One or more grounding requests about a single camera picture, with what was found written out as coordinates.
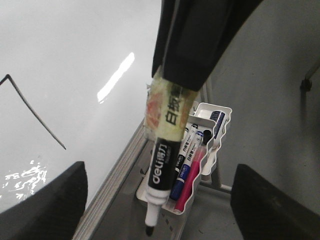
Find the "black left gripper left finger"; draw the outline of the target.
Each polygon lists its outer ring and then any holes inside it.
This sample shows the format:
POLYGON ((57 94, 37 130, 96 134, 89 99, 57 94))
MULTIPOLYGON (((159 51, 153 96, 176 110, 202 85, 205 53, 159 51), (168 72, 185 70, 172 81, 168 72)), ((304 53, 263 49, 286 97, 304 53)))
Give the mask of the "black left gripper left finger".
POLYGON ((88 197, 85 164, 77 161, 26 200, 0 214, 2 240, 70 240, 88 197))

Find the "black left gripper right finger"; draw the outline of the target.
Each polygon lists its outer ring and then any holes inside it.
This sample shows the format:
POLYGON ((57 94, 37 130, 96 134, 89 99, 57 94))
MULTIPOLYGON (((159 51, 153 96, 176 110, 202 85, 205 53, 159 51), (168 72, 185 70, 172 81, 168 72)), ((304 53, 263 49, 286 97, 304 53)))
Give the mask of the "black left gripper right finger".
POLYGON ((230 205, 245 240, 318 240, 320 216, 238 164, 230 205))

